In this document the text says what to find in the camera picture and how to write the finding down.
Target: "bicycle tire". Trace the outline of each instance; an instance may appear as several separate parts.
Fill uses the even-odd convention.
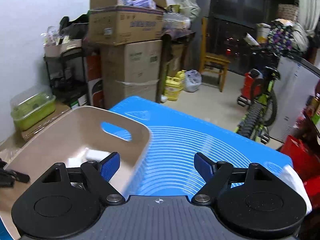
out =
[[[263,125],[268,127],[270,125],[272,125],[277,117],[277,112],[278,112],[278,103],[277,103],[277,98],[276,98],[276,94],[273,90],[271,90],[270,94],[269,94],[269,99],[268,102],[272,101],[272,113],[271,116],[268,120],[263,120]]]
[[[256,127],[259,121],[262,107],[263,105],[259,103],[254,103],[249,107],[249,111],[247,113],[246,118],[244,119],[243,126],[238,132],[239,135],[246,137],[248,139],[251,138],[254,128]]]

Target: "green plastic container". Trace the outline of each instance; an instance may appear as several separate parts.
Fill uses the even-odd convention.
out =
[[[35,86],[11,99],[11,116],[22,131],[41,121],[56,110],[56,97],[49,87]]]

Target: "barcode label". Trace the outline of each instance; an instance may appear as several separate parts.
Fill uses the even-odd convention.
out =
[[[154,57],[150,58],[150,62],[155,62],[155,61],[157,61],[157,56],[154,56]]]
[[[111,35],[112,34],[112,28],[105,28],[104,29],[104,35]]]

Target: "bicycle pedal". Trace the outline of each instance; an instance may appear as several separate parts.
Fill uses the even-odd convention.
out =
[[[267,144],[270,141],[270,136],[268,134],[262,134],[260,139],[263,144]]]
[[[239,96],[239,97],[237,98],[237,103],[238,103],[238,105],[240,105],[240,106],[242,106],[242,107],[245,107],[245,106],[248,105],[249,102],[248,102],[247,98],[242,97],[242,96]]]

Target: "bicycle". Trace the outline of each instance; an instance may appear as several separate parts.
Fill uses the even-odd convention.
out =
[[[254,81],[250,90],[250,101],[238,97],[238,104],[249,105],[248,111],[237,125],[235,133],[253,141],[267,144],[270,141],[268,126],[272,125],[277,115],[277,100],[273,91],[275,80],[280,80],[280,73],[265,66],[262,71],[250,71]]]

